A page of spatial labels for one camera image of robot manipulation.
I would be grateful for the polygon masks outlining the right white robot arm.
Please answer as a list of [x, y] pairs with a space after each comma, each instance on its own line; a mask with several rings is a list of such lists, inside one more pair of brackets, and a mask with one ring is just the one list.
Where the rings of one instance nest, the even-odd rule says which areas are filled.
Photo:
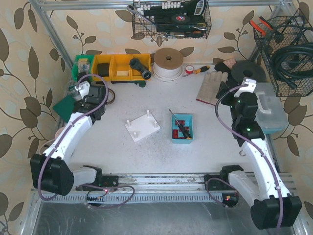
[[283, 227], [293, 226], [302, 203], [293, 196], [280, 178], [270, 157], [265, 135], [255, 120], [258, 98], [254, 93], [257, 83], [245, 79], [241, 85], [229, 89], [224, 98], [230, 107], [232, 125], [224, 127], [237, 140], [247, 155], [257, 183], [253, 183], [243, 170], [228, 174], [228, 184], [238, 191], [250, 206], [251, 219], [259, 230], [274, 229], [279, 234]]

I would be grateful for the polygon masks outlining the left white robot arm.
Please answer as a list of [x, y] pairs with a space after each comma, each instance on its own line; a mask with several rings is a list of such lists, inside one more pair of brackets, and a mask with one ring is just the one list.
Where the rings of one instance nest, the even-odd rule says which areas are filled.
[[85, 165], [72, 170], [68, 165], [80, 139], [104, 114], [108, 94], [107, 86], [91, 85], [88, 94], [75, 103], [74, 113], [53, 144], [44, 153], [31, 157], [33, 186], [42, 200], [52, 200], [44, 197], [43, 191], [54, 197], [66, 196], [76, 186], [101, 182], [100, 168]]

